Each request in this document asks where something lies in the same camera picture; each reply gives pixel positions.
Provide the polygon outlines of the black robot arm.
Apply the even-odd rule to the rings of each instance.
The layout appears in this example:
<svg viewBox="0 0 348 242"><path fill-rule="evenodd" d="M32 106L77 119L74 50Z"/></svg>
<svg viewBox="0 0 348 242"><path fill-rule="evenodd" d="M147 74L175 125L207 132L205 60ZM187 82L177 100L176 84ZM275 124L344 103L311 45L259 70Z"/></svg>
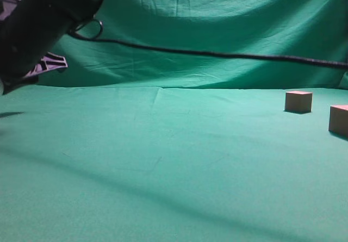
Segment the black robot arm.
<svg viewBox="0 0 348 242"><path fill-rule="evenodd" d="M104 0L20 0L1 12L1 94L63 72L65 57L50 49L65 34L91 22Z"/></svg>

